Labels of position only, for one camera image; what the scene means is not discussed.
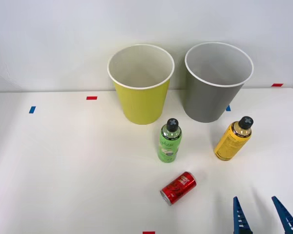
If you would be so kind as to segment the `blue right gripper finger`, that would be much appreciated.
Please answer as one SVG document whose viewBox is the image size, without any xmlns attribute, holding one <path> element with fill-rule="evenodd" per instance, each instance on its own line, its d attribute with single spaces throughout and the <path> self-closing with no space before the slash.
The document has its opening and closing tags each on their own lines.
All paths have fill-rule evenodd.
<svg viewBox="0 0 293 234">
<path fill-rule="evenodd" d="M 288 210 L 285 208 L 285 206 L 280 202 L 280 200 L 276 196 L 272 197 L 272 201 L 279 215 L 285 234 L 293 234 L 292 215 L 288 212 Z"/>
<path fill-rule="evenodd" d="M 233 198 L 233 226 L 234 234 L 253 234 L 236 196 Z"/>
</svg>

